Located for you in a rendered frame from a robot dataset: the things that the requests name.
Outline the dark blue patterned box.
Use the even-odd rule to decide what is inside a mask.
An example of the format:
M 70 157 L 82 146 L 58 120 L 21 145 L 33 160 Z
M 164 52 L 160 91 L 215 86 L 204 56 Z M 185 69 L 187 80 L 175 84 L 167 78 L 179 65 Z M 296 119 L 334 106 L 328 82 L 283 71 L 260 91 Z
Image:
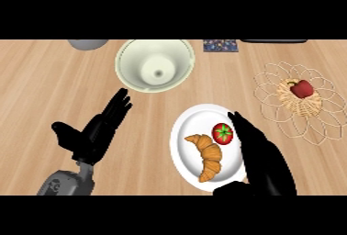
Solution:
M 206 39 L 204 52 L 238 52 L 240 47 L 234 39 Z

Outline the grey round object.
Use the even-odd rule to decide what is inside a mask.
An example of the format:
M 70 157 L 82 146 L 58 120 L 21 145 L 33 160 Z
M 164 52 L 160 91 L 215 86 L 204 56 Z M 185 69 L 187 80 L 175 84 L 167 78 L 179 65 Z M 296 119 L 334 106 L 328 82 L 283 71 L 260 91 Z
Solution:
M 68 42 L 77 50 L 96 50 L 108 43 L 108 40 L 107 39 L 70 39 Z

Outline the white plate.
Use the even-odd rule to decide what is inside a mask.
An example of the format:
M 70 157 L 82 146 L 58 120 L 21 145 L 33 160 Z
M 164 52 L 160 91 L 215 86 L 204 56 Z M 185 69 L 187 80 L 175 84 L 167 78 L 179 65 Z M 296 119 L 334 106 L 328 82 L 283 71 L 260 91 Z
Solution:
M 218 187 L 243 181 L 247 173 L 244 168 L 243 154 L 240 148 L 240 137 L 234 138 L 226 145 L 222 145 L 222 171 L 215 178 L 201 183 L 198 176 L 204 170 L 203 156 L 197 145 L 185 138 L 194 134 L 207 134 L 213 137 L 213 128 L 225 123 L 234 128 L 234 123 L 228 117 L 231 112 L 223 106 L 201 104 L 191 107 L 178 118 L 173 124 L 170 149 L 176 170 L 185 180 L 201 190 L 212 192 Z

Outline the red bell pepper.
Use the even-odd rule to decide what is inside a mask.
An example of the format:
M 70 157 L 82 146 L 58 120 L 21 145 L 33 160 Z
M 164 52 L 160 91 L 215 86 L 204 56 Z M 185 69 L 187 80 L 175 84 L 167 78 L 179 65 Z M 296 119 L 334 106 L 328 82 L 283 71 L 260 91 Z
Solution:
M 288 82 L 290 90 L 293 94 L 305 99 L 314 95 L 315 89 L 308 80 L 300 80 L 299 82 Z

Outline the golden croissant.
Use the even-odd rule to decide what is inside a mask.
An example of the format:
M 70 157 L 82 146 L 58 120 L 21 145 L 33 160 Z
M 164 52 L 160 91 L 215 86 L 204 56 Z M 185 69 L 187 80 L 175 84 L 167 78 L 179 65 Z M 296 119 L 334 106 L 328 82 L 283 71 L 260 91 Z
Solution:
M 206 134 L 191 135 L 185 138 L 185 140 L 195 145 L 197 150 L 201 153 L 204 168 L 198 177 L 198 181 L 204 183 L 210 181 L 222 171 L 222 148 L 213 142 L 213 138 Z

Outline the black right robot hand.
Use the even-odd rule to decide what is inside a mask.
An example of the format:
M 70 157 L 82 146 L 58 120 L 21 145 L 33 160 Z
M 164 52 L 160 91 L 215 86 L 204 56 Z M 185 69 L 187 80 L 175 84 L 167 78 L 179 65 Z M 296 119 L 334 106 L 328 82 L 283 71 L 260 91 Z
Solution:
M 229 112 L 241 142 L 249 182 L 234 181 L 216 188 L 215 196 L 297 196 L 296 183 L 285 157 L 265 133 L 243 117 Z

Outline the pale green bowl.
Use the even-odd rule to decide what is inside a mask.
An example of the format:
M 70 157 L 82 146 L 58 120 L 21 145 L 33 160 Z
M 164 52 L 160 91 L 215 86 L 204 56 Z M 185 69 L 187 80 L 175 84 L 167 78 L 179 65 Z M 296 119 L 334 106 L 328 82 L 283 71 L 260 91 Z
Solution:
M 195 52 L 185 39 L 132 39 L 119 50 L 116 73 L 125 85 L 142 93 L 161 93 L 188 79 Z

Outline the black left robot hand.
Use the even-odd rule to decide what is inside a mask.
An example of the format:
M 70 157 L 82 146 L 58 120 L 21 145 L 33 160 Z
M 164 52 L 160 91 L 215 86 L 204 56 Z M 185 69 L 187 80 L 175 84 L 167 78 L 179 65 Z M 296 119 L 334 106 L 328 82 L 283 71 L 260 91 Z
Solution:
M 58 121 L 52 124 L 52 130 L 58 135 L 58 145 L 74 153 L 76 161 L 95 165 L 102 160 L 116 130 L 132 106 L 127 89 L 122 88 L 111 98 L 104 112 L 92 118 L 82 131 L 64 122 Z

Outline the red tomato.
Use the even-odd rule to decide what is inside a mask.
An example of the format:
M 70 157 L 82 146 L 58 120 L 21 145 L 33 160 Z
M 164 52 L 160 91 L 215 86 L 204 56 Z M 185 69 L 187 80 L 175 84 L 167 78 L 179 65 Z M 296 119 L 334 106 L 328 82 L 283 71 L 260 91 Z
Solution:
M 221 145 L 228 145 L 234 139 L 234 129 L 225 123 L 219 123 L 212 130 L 212 136 L 215 141 Z

